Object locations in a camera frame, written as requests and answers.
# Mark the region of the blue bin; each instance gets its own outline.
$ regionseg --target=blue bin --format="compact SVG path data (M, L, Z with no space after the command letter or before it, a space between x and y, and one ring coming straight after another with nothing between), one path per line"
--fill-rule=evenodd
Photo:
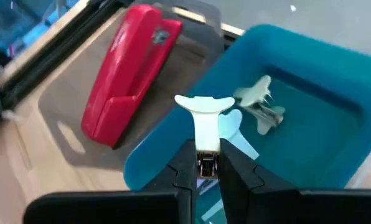
M278 27L256 26L189 96L231 96L263 75L272 77L272 106L283 106L286 113L266 136L257 133L256 119L243 113L241 132L260 154L257 163L298 187L343 188L371 151L371 57ZM141 189L193 137L192 116L177 106L128 157L128 187ZM199 199L199 211L219 200L215 190Z

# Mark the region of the plastic container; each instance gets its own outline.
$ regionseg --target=plastic container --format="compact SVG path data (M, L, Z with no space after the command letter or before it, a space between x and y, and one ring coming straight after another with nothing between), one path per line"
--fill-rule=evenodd
M243 113L240 131L260 154L256 161L297 187L343 188L371 151L371 57L257 26L226 51L189 96L231 96L263 75L273 80L271 106L283 106L286 113L266 136L257 133L256 119ZM129 188L147 184L193 136L190 114L176 107L128 157ZM203 215L219 198L218 187L204 194L197 213Z

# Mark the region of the red stapler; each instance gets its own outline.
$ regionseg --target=red stapler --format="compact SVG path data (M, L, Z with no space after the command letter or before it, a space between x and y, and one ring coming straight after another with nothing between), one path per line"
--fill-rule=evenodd
M92 140L113 147L159 73L182 22L163 19L160 10L132 6L108 49L82 118Z

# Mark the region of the teal tray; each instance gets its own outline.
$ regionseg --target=teal tray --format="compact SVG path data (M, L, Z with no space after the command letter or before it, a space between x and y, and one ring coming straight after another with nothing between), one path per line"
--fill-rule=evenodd
M188 96L231 96L263 75L272 77L271 106L286 112L266 136L257 133L256 118L243 112L240 129L260 154L257 163L298 187L343 188L371 151L371 57L278 27L257 26L222 55ZM177 106L128 157L128 187L141 189L193 137L192 116Z

